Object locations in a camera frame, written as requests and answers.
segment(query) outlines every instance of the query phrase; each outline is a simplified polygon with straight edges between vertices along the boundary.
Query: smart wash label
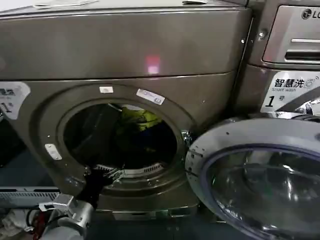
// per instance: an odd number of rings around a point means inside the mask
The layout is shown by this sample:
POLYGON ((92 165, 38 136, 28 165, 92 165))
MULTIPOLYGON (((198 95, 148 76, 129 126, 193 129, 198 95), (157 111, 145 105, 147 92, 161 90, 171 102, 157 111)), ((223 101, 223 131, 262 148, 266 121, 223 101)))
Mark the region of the smart wash label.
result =
POLYGON ((271 81, 260 112, 278 111, 286 104, 318 87, 320 87, 319 71, 278 72, 271 81))

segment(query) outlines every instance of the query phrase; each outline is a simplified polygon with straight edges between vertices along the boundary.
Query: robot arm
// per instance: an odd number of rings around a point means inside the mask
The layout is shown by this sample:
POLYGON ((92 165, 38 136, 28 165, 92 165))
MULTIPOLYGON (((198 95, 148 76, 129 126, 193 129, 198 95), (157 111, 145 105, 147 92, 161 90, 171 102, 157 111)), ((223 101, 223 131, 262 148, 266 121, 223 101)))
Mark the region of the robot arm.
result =
POLYGON ((83 240, 103 187, 122 178, 123 174, 118 168, 108 172, 92 169, 84 176, 86 184, 76 197, 61 193, 52 202, 40 203, 39 208, 43 212, 58 210, 62 213, 47 223, 41 240, 83 240), (58 227, 50 229, 52 222, 57 222, 58 227))

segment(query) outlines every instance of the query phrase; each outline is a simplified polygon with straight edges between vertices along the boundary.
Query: door glass window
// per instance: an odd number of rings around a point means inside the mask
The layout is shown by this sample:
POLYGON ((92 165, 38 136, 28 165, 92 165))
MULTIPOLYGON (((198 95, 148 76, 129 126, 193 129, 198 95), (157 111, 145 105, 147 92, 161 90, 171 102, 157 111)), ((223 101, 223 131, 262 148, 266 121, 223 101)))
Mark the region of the door glass window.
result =
POLYGON ((218 159, 207 178, 213 198, 230 218, 261 234, 320 239, 320 161, 248 150, 218 159))

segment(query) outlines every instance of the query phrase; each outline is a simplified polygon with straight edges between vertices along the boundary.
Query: label with text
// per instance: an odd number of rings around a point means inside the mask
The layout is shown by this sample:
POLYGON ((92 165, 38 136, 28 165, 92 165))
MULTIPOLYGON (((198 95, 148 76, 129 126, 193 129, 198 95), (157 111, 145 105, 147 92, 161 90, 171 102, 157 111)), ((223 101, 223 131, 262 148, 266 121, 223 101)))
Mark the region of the label with text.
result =
POLYGON ((275 112, 317 87, 320 87, 319 71, 278 72, 271 81, 260 112, 275 112))
POLYGON ((137 92, 136 92, 136 95, 143 98, 143 99, 146 99, 146 100, 149 100, 155 104, 158 104, 158 105, 161 105, 164 103, 165 101, 165 97, 163 96, 160 96, 154 92, 151 92, 151 91, 147 91, 147 90, 144 90, 144 89, 139 89, 137 92))
POLYGON ((30 87, 20 81, 0 81, 0 109, 12 120, 16 120, 19 110, 26 97, 30 94, 30 87))

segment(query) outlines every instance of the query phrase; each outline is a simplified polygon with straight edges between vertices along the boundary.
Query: black cable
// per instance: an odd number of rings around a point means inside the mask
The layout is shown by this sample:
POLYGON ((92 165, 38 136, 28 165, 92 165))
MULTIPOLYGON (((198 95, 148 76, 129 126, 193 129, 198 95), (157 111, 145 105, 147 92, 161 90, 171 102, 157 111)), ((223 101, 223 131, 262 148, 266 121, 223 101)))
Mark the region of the black cable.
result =
POLYGON ((67 214, 63 214, 63 215, 60 215, 60 216, 56 216, 54 217, 53 219, 51 219, 50 221, 48 221, 46 224, 45 224, 45 228, 48 227, 50 224, 52 224, 53 222, 56 222, 58 221, 59 219, 62 219, 62 218, 67 218, 69 217, 67 214))
POLYGON ((35 205, 35 206, 33 206, 32 208, 30 208, 29 211, 27 212, 26 217, 25 217, 25 222, 26 222, 26 225, 27 225, 28 227, 32 227, 32 225, 31 225, 30 222, 29 222, 29 218, 30 218, 31 212, 34 211, 34 210, 38 210, 38 209, 39 209, 39 206, 38 206, 38 205, 35 205))
POLYGON ((59 219, 66 218, 66 217, 69 217, 69 216, 68 216, 67 214, 63 214, 63 215, 60 215, 60 216, 56 216, 56 217, 54 217, 53 219, 51 219, 50 221, 48 221, 48 222, 44 225, 43 231, 42 231, 41 234, 38 236, 38 239, 40 239, 40 238, 42 237, 42 235, 44 234, 44 231, 46 230, 46 228, 47 228, 50 224, 58 221, 59 219))

